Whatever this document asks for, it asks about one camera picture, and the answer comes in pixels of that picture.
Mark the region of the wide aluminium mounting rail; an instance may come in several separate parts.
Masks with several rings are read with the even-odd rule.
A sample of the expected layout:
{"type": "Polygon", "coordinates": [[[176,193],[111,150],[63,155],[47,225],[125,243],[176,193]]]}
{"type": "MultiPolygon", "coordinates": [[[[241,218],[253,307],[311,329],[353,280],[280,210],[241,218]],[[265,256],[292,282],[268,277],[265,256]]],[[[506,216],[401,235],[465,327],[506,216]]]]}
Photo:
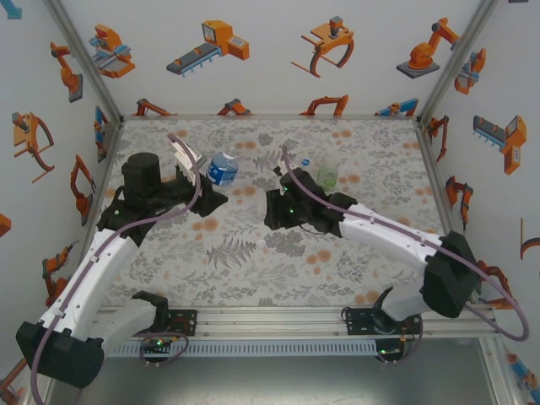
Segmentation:
{"type": "MultiPolygon", "coordinates": [[[[194,337],[210,340],[348,338],[340,306],[197,307],[194,337]]],[[[456,319],[422,315],[426,338],[491,338],[495,330],[469,311],[456,319]]]]}

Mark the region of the aluminium frame post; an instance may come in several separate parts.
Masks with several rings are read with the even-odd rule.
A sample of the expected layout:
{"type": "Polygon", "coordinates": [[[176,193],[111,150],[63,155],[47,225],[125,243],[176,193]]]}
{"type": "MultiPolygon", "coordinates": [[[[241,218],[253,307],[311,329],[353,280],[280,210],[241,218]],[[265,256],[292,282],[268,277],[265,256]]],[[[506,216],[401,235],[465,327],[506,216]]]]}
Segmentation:
{"type": "MultiPolygon", "coordinates": [[[[49,401],[50,401],[49,398],[51,396],[52,391],[53,391],[53,386],[43,386],[43,387],[39,386],[40,397],[44,405],[49,404],[49,401]]],[[[35,402],[30,386],[27,386],[24,389],[23,396],[19,400],[19,405],[38,405],[35,402]]]]}
{"type": "Polygon", "coordinates": [[[99,101],[105,107],[108,117],[115,123],[117,127],[122,125],[123,115],[119,111],[116,102],[111,96],[111,92],[105,86],[103,79],[94,65],[91,55],[89,54],[82,37],[79,34],[75,24],[69,17],[61,0],[41,0],[48,13],[51,15],[55,25],[60,30],[67,46],[78,60],[85,77],[88,79],[91,87],[97,94],[99,101]]]}
{"type": "Polygon", "coordinates": [[[507,351],[500,337],[482,337],[479,344],[494,405],[522,405],[507,351]]]}
{"type": "Polygon", "coordinates": [[[499,7],[502,0],[481,0],[474,14],[470,18],[455,50],[452,52],[449,62],[442,70],[442,74],[436,82],[424,104],[424,108],[418,116],[418,124],[426,127],[435,113],[440,102],[444,99],[447,90],[453,84],[453,80],[459,73],[465,58],[472,51],[473,45],[482,34],[486,24],[490,21],[494,11],[499,7]]]}

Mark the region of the aluminium frame rail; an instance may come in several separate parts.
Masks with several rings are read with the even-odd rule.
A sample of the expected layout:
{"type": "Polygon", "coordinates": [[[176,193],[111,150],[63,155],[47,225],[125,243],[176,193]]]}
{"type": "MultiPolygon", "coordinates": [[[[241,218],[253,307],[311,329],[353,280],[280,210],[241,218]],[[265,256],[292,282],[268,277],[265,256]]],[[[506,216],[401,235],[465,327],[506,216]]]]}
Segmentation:
{"type": "Polygon", "coordinates": [[[86,232],[86,236],[83,243],[83,251],[87,251],[89,249],[97,223],[100,218],[102,203],[105,200],[105,190],[108,186],[109,179],[111,177],[111,172],[113,169],[113,165],[116,161],[117,150],[119,148],[120,141],[122,139],[123,124],[124,124],[124,121],[120,121],[120,123],[114,127],[114,131],[112,132],[111,143],[110,143],[111,148],[109,149],[107,158],[105,159],[105,172],[100,181],[97,196],[94,200],[94,205],[90,212],[89,225],[87,227],[87,232],[86,232]]]}
{"type": "Polygon", "coordinates": [[[451,209],[446,197],[446,189],[440,177],[436,158],[430,146],[429,137],[425,133],[424,126],[421,122],[417,123],[416,133],[424,166],[433,191],[433,197],[437,207],[441,227],[445,232],[454,230],[451,221],[451,209]]]}
{"type": "Polygon", "coordinates": [[[229,120],[229,121],[255,121],[255,120],[277,120],[277,121],[287,121],[287,120],[338,120],[338,121],[410,121],[417,122],[418,118],[416,116],[375,116],[375,115],[362,115],[362,114],[352,114],[352,115],[341,115],[341,116],[332,116],[328,114],[319,114],[314,116],[304,116],[300,114],[254,114],[246,116],[237,116],[237,115],[209,115],[209,114],[180,114],[175,116],[124,116],[124,122],[149,122],[149,121],[158,121],[158,122],[180,122],[180,121],[202,121],[202,120],[229,120]]]}

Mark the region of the clear bottle green label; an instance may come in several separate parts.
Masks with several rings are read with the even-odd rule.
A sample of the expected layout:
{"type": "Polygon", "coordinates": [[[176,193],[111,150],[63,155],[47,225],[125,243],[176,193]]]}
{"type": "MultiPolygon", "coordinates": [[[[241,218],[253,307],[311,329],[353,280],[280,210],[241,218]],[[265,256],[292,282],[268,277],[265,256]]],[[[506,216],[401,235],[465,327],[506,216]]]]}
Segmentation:
{"type": "Polygon", "coordinates": [[[332,191],[338,182],[340,162],[332,155],[323,157],[317,166],[316,181],[325,191],[332,191]]]}

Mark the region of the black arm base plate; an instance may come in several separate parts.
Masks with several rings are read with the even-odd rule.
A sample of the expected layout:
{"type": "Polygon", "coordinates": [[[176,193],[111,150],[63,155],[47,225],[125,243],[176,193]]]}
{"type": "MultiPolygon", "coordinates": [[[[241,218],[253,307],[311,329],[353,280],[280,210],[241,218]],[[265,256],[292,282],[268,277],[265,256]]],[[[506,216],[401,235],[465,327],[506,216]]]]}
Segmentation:
{"type": "Polygon", "coordinates": [[[193,337],[197,328],[197,310],[174,309],[169,310],[168,332],[176,332],[193,337]]]}
{"type": "Polygon", "coordinates": [[[372,315],[372,309],[352,307],[344,307],[340,314],[349,336],[376,335],[372,315]]]}

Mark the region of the clear bottle blue label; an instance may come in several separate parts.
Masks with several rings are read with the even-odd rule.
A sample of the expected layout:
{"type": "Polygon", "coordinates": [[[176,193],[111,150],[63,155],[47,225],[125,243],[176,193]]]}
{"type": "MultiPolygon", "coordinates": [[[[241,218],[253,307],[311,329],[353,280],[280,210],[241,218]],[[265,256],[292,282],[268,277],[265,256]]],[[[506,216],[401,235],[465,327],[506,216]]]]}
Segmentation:
{"type": "Polygon", "coordinates": [[[215,154],[210,160],[207,178],[215,186],[230,186],[238,173],[239,163],[233,147],[215,154]]]}

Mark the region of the floral patterned table mat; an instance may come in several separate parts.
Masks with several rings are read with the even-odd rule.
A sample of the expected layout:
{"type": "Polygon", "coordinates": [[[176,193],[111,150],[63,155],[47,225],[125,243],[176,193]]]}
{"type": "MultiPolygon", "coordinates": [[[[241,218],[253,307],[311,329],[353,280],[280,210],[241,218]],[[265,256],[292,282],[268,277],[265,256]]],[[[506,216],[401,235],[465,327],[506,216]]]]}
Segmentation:
{"type": "Polygon", "coordinates": [[[371,246],[308,225],[270,230],[266,191],[278,188],[273,170],[283,150],[297,165],[334,156],[339,192],[407,226],[444,233],[412,121],[127,122],[105,200],[138,152],[157,154],[163,180],[171,180],[172,134],[206,158],[235,149],[239,173],[223,189],[229,201],[206,218],[184,213],[157,223],[116,273],[105,306],[124,305],[140,290],[174,306],[366,305],[388,287],[417,281],[412,268],[371,246]]]}

